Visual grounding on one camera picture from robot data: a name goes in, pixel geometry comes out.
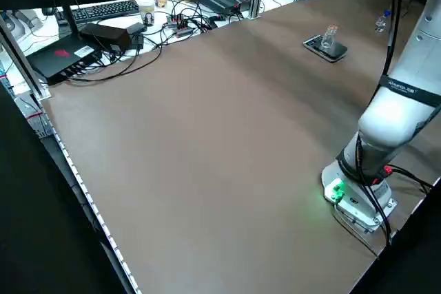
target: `black box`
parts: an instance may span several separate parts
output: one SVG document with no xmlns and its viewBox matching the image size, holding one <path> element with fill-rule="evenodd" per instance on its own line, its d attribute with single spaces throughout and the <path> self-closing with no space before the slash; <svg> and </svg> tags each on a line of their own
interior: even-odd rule
<svg viewBox="0 0 441 294">
<path fill-rule="evenodd" d="M 201 4 L 207 6 L 215 13 L 230 15 L 235 11 L 236 0 L 199 0 Z"/>
<path fill-rule="evenodd" d="M 101 59 L 100 47 L 82 39 L 76 34 L 58 41 L 28 55 L 32 69 L 48 83 L 54 85 L 65 81 L 76 70 L 76 66 L 87 66 Z"/>
<path fill-rule="evenodd" d="M 80 35 L 91 42 L 98 43 L 104 51 L 125 52 L 131 43 L 126 29 L 88 23 L 80 31 Z"/>
</svg>

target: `black keyboard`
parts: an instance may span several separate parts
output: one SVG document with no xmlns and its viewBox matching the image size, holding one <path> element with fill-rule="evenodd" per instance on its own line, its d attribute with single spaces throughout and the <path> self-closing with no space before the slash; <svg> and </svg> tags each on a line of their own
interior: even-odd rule
<svg viewBox="0 0 441 294">
<path fill-rule="evenodd" d="M 91 6 L 72 10 L 75 22 L 88 23 L 99 20 L 111 19 L 112 17 L 124 17 L 125 15 L 139 13 L 139 7 L 135 0 L 117 1 L 116 3 L 104 3 L 103 5 Z M 56 11 L 55 18 L 59 25 L 67 25 L 68 20 L 63 12 Z"/>
</svg>

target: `plastic bottle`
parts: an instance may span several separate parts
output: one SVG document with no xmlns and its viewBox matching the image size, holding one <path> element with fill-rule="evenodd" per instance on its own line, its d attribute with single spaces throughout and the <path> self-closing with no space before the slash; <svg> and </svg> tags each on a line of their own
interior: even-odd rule
<svg viewBox="0 0 441 294">
<path fill-rule="evenodd" d="M 322 48 L 330 48 L 334 41 L 336 40 L 338 26 L 331 24 L 326 30 L 325 35 L 322 38 Z"/>
<path fill-rule="evenodd" d="M 152 27 L 154 25 L 154 0 L 138 0 L 137 2 L 144 25 Z"/>
<path fill-rule="evenodd" d="M 383 15 L 378 18 L 378 20 L 375 22 L 375 31 L 376 32 L 381 33 L 381 32 L 386 30 L 387 17 L 390 16 L 390 15 L 391 15 L 391 11 L 390 10 L 385 10 Z"/>
</svg>

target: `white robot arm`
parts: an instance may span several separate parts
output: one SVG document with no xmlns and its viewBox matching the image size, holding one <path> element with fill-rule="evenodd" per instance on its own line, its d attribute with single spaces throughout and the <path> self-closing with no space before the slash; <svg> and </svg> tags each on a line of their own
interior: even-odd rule
<svg viewBox="0 0 441 294">
<path fill-rule="evenodd" d="M 358 132 L 322 172 L 325 197 L 343 213 L 374 231 L 382 217 L 360 185 L 356 144 L 361 140 L 362 172 L 388 216 L 397 202 L 382 180 L 384 166 L 440 111 L 441 0 L 427 0 L 416 27 L 390 75 L 381 79 Z"/>
</svg>

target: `table surface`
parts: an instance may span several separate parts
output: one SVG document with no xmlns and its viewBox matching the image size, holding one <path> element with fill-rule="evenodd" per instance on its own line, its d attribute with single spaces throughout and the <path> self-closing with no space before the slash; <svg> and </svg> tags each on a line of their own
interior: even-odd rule
<svg viewBox="0 0 441 294">
<path fill-rule="evenodd" d="M 277 1 L 281 5 L 285 5 L 287 3 L 292 2 L 293 0 L 275 0 L 275 1 Z M 262 0 L 262 2 L 264 4 L 265 11 L 274 9 L 279 6 L 279 4 L 274 2 L 274 0 Z M 88 4 L 88 5 L 84 5 L 81 7 L 88 7 L 88 6 L 93 6 L 93 5 L 96 5 L 96 4 Z M 184 9 L 186 7 L 187 7 L 187 5 L 185 3 L 182 3 L 176 7 L 176 10 L 181 11 L 182 9 Z M 166 22 L 166 14 L 161 13 L 161 12 L 170 13 L 172 11 L 172 8 L 173 8 L 173 4 L 170 1 L 168 2 L 168 5 L 165 8 L 156 8 L 156 11 L 158 11 L 155 15 L 156 24 L 154 27 L 150 27 L 149 31 L 147 33 L 151 33 L 151 32 L 160 30 L 162 24 Z M 41 11 L 40 10 L 36 10 L 36 11 L 37 11 L 37 14 L 39 15 L 39 17 L 43 19 L 44 16 L 41 14 Z M 204 14 L 206 14 L 207 16 L 213 15 L 212 13 L 209 13 L 209 12 L 205 12 Z M 119 28 L 126 28 L 132 24 L 135 24 L 136 22 L 141 22 L 141 18 L 139 16 L 119 17 L 119 18 L 115 18 L 115 19 L 109 19 L 109 20 L 102 22 L 101 24 L 110 25 L 110 26 L 119 27 Z M 30 32 L 28 31 L 28 28 L 26 27 L 27 33 L 30 35 L 24 39 L 21 39 L 21 41 L 19 43 L 20 48 L 23 51 L 24 50 L 26 51 L 25 55 L 29 55 L 33 52 L 36 52 L 37 50 L 40 50 L 44 46 L 47 46 L 47 45 L 55 42 L 56 40 L 58 40 L 58 25 L 57 25 L 57 21 L 55 20 L 55 18 L 48 17 L 47 19 L 45 19 L 45 21 L 43 23 L 44 23 L 43 27 L 41 29 L 37 30 L 36 32 L 34 32 L 34 35 L 31 35 Z M 218 26 L 223 26 L 226 24 L 228 24 L 227 21 L 218 22 Z M 171 33 L 172 33 L 171 31 L 166 31 L 165 35 L 168 36 Z M 159 43 L 161 41 L 159 34 L 149 36 L 149 38 L 151 38 L 156 43 Z M 141 51 L 141 53 L 148 52 L 151 50 L 151 48 L 152 48 L 152 45 L 150 45 L 148 42 L 146 42 L 144 45 L 144 49 Z M 129 51 L 127 54 L 133 55 L 134 51 Z M 5 68 L 8 68 L 12 63 L 10 57 L 7 55 L 6 52 L 0 53 L 0 61 L 3 63 L 3 66 Z M 19 94 L 19 93 L 22 93 L 24 91 L 29 90 L 28 86 L 24 83 L 24 80 L 21 77 L 20 72 L 16 69 L 15 66 L 11 67 L 10 70 L 8 71 L 8 78 L 10 79 L 11 84 L 13 86 L 15 86 L 14 91 L 16 94 Z"/>
<path fill-rule="evenodd" d="M 351 290 L 373 256 L 334 220 L 320 172 L 376 86 L 387 36 L 373 25 L 389 2 L 302 0 L 171 45 L 140 72 L 51 89 L 43 106 L 145 293 Z M 403 18 L 397 55 L 421 9 Z M 330 23 L 349 48 L 333 65 L 302 46 Z M 394 162 L 435 180 L 440 128 Z M 422 195 L 390 184 L 399 229 Z M 366 238 L 384 246 L 380 231 Z"/>
</svg>

